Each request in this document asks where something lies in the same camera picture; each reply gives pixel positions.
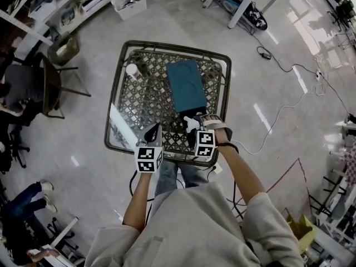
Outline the white shelf unit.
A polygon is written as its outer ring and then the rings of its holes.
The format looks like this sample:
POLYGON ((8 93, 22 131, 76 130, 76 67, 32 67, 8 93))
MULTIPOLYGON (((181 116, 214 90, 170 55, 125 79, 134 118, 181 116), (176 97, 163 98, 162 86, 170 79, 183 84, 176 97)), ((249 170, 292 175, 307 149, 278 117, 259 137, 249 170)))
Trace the white shelf unit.
POLYGON ((21 0, 19 6, 13 10, 11 14, 0 9, 0 18, 10 24, 16 26, 22 31, 26 32, 28 35, 34 37, 35 39, 42 41, 47 45, 52 45, 53 42, 45 37, 45 32, 47 30, 46 26, 56 26, 59 34, 63 34, 66 32, 72 33, 75 31, 81 24, 83 24, 86 20, 88 20, 91 16, 93 16, 96 12, 106 6, 111 0, 101 0, 93 7, 91 7, 87 12, 83 11, 81 7, 75 7, 75 18, 72 22, 63 27, 60 26, 60 15, 64 8, 66 8, 71 3, 80 3, 81 0, 57 0, 56 8, 53 9, 51 13, 48 14, 43 20, 36 21, 33 27, 26 25, 16 18, 16 14, 19 10, 24 6, 24 4, 29 0, 21 0))

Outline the person's blue jeans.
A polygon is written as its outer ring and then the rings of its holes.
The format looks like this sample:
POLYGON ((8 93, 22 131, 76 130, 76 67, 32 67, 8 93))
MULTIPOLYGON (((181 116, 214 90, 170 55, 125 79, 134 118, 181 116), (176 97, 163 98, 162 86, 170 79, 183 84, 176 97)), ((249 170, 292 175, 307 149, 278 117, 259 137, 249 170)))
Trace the person's blue jeans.
POLYGON ((198 167, 176 162, 163 161, 159 171, 159 179, 156 184, 155 197, 177 189, 177 172, 181 170, 186 188, 207 184, 205 174, 198 167))

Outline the black equipment bag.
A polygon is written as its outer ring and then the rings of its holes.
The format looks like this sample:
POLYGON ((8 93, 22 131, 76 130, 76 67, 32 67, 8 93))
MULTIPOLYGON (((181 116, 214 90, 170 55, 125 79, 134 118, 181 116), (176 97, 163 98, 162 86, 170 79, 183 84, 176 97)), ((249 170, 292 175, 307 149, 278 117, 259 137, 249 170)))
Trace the black equipment bag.
MULTIPOLYGON (((230 15, 234 15, 242 4, 243 0, 215 0, 217 4, 227 11, 230 15)), ((262 13, 256 8, 255 2, 250 2, 243 13, 243 18, 246 18, 254 28, 265 31, 268 28, 266 19, 262 13)))

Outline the white plastic floor bin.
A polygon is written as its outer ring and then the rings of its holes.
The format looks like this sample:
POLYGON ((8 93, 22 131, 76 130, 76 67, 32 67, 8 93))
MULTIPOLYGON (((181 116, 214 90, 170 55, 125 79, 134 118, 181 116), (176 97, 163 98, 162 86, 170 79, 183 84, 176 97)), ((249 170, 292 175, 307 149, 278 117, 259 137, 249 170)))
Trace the white plastic floor bin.
POLYGON ((111 4, 122 20, 127 20, 147 9, 146 0, 111 0, 111 4))

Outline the white shallow box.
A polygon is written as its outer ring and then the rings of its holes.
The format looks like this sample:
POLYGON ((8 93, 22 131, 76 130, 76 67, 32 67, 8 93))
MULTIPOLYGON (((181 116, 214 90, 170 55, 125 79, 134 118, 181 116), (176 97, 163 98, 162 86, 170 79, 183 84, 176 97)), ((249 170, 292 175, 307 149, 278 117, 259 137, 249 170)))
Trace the white shallow box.
POLYGON ((82 12, 88 12, 91 8, 93 8, 95 5, 97 5, 101 1, 102 0, 81 0, 79 9, 82 12))

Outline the white cloth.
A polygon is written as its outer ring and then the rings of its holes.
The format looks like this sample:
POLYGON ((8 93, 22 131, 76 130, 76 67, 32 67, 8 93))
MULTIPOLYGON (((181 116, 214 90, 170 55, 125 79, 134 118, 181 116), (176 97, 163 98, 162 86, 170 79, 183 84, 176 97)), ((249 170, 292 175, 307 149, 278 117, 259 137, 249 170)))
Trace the white cloth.
POLYGON ((198 121, 194 120, 193 117, 190 118, 188 116, 184 116, 184 121, 186 121, 187 128, 186 133, 189 134, 193 132, 193 130, 204 130, 204 124, 200 124, 198 121))

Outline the person's right hand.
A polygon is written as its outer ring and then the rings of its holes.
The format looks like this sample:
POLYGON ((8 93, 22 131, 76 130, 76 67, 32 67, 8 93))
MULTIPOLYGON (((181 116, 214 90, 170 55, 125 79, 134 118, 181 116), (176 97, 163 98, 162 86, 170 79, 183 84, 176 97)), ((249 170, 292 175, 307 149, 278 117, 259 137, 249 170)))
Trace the person's right hand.
POLYGON ((213 130, 216 138, 216 144, 230 143, 232 130, 216 114, 205 115, 202 117, 202 124, 206 130, 213 130))

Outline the black office chair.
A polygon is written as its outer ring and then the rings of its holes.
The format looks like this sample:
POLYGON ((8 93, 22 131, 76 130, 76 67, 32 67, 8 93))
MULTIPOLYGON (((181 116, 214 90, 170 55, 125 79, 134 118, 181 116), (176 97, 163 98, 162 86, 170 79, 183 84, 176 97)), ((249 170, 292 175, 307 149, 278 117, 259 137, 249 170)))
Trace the black office chair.
POLYGON ((21 159, 20 151, 30 152, 29 147, 22 145, 22 126, 15 127, 8 132, 8 127, 0 129, 0 173, 5 175, 10 171, 13 161, 18 161, 21 168, 27 167, 21 159))
POLYGON ((356 16, 354 4, 351 0, 342 0, 334 10, 327 13, 334 19, 332 24, 337 24, 340 32, 342 31, 342 26, 346 31, 350 29, 352 18, 356 16))

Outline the white plastic jar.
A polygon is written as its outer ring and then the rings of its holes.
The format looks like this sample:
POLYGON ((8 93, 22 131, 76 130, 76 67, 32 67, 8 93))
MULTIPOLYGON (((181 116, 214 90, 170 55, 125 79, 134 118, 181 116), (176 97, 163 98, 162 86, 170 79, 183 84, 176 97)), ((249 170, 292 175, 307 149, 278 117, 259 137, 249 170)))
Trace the white plastic jar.
POLYGON ((140 76, 140 71, 137 65, 134 63, 130 63, 126 66, 126 73, 134 80, 137 80, 137 78, 140 76))

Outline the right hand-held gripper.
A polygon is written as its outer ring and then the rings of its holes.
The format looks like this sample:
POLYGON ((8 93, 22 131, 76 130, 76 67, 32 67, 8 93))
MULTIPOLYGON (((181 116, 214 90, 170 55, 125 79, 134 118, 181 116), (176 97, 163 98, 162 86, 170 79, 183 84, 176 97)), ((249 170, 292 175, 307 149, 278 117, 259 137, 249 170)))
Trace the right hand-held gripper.
POLYGON ((200 128, 196 130, 196 141, 194 153, 197 157, 212 157, 215 150, 215 130, 206 128, 209 115, 195 115, 194 120, 200 123, 200 128))

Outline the black power adapter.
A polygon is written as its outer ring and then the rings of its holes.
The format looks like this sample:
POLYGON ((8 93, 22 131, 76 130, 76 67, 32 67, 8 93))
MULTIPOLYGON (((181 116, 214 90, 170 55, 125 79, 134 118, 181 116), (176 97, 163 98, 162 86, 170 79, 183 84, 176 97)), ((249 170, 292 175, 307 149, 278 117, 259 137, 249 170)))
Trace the black power adapter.
POLYGON ((272 54, 263 46, 258 46, 256 48, 257 53, 266 60, 272 59, 272 54))

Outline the person's beige sweatshirt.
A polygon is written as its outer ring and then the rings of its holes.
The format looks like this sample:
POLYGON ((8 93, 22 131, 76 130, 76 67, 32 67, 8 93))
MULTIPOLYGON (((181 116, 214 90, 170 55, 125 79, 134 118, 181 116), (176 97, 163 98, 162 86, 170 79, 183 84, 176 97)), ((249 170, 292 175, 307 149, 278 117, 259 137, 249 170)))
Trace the person's beige sweatshirt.
POLYGON ((159 195, 143 231, 97 232, 85 267, 303 267, 298 241, 268 194, 248 203, 239 224, 218 184, 159 195))

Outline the red checkered tablecloth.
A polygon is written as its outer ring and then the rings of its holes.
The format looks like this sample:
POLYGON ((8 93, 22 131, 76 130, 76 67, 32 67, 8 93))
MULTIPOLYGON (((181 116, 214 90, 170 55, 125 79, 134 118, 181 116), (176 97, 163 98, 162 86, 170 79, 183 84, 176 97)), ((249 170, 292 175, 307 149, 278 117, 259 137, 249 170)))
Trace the red checkered tablecloth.
POLYGON ((346 162, 346 181, 349 186, 356 185, 356 142, 350 151, 344 154, 346 162))

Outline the person's right forearm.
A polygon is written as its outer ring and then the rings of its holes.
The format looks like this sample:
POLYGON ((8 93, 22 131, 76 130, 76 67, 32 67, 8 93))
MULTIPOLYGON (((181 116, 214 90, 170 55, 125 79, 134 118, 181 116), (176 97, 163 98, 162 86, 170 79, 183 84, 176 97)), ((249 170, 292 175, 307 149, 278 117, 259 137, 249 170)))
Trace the person's right forearm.
POLYGON ((252 200, 267 198, 260 180, 254 174, 250 166, 239 155, 236 147, 231 143, 220 144, 217 150, 222 154, 232 172, 234 187, 237 187, 245 203, 249 205, 252 200))

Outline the yellow paper bag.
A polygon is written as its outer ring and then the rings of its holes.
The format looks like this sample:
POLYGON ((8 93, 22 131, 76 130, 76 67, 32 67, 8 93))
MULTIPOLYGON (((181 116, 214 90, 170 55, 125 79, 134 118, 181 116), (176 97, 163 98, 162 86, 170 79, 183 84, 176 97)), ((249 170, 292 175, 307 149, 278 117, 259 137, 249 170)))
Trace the yellow paper bag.
POLYGON ((295 220, 287 208, 284 210, 288 214, 286 218, 287 223, 290 226, 294 236, 298 240, 298 248, 300 254, 302 254, 310 247, 316 237, 317 232, 314 229, 314 225, 304 214, 301 214, 299 220, 295 220))

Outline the olive waste bin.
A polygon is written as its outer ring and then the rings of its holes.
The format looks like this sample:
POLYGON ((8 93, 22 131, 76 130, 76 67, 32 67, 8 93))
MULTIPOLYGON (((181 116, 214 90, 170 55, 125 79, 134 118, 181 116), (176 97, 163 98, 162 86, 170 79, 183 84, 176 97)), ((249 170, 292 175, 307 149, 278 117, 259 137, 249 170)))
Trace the olive waste bin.
POLYGON ((51 63, 59 66, 65 65, 80 51, 80 44, 75 35, 66 32, 47 50, 47 56, 51 63))

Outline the white desk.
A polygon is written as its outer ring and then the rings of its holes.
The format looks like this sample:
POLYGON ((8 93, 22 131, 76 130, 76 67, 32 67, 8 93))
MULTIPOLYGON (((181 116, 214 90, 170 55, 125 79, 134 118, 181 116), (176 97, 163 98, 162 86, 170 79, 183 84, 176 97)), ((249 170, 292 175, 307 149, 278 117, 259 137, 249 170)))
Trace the white desk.
POLYGON ((33 248, 29 252, 32 255, 36 255, 41 249, 53 249, 60 254, 58 257, 44 257, 37 263, 39 267, 79 267, 83 265, 85 258, 78 251, 78 245, 72 240, 75 236, 72 228, 78 223, 77 217, 74 217, 63 228, 59 225, 58 220, 53 217, 52 221, 47 225, 47 230, 50 234, 47 234, 47 231, 36 218, 32 223, 33 225, 30 228, 34 228, 34 239, 40 249, 33 248))

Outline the dark folding chair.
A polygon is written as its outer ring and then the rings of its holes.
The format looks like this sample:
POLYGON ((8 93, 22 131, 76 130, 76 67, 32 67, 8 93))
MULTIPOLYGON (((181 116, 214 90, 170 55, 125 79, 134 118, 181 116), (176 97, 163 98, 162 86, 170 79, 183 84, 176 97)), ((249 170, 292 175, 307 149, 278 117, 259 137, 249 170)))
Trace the dark folding chair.
POLYGON ((91 94, 85 88, 80 76, 78 67, 61 67, 56 68, 49 59, 42 53, 35 55, 36 65, 43 65, 44 71, 44 89, 43 89, 43 106, 42 115, 48 118, 64 120, 65 116, 60 108, 60 98, 62 92, 68 92, 79 96, 91 97, 91 94), (75 77, 82 85, 84 91, 77 91, 63 86, 61 73, 63 71, 75 71, 75 77))

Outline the white storage bin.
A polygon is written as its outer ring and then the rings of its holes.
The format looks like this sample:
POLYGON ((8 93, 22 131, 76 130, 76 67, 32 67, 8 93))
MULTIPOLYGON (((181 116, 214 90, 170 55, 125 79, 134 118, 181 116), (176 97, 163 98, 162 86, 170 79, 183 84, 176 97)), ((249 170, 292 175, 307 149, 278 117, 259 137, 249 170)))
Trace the white storage bin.
POLYGON ((29 18, 36 21, 43 22, 50 14, 52 14, 57 8, 57 1, 53 0, 50 3, 43 2, 37 6, 32 12, 29 12, 29 18))

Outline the person's left forearm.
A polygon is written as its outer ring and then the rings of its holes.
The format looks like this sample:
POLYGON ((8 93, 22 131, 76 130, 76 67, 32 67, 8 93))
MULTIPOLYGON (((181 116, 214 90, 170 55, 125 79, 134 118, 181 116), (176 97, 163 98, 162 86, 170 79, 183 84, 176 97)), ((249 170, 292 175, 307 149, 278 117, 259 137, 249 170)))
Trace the person's left forearm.
POLYGON ((123 217, 123 225, 130 226, 138 232, 145 228, 147 199, 152 174, 140 173, 140 178, 123 217))

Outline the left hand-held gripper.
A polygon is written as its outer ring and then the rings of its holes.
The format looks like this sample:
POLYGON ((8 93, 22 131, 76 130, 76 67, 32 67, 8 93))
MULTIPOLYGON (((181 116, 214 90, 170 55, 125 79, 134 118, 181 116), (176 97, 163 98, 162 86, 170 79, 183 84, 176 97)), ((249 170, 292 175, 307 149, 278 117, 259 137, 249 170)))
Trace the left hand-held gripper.
POLYGON ((135 147, 136 170, 139 173, 156 173, 164 156, 161 124, 155 123, 148 127, 144 133, 144 140, 148 143, 138 142, 135 147), (158 131, 159 141, 155 141, 158 131))

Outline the dark metal lattice table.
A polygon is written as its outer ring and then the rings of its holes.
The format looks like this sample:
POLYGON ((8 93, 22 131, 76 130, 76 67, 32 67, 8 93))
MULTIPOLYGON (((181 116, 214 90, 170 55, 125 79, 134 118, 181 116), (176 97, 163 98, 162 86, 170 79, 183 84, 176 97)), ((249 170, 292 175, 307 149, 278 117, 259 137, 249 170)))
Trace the dark metal lattice table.
POLYGON ((104 136, 108 149, 125 154, 134 152, 127 133, 114 119, 114 115, 119 115, 134 136, 144 128, 160 123, 165 160, 202 167, 215 165, 217 151, 209 159, 194 155, 174 109, 166 65, 186 60, 197 61, 207 112, 226 119, 232 70, 230 57, 176 44, 129 40, 123 44, 111 90, 104 136), (126 73, 130 63, 136 64, 140 71, 137 80, 126 73))

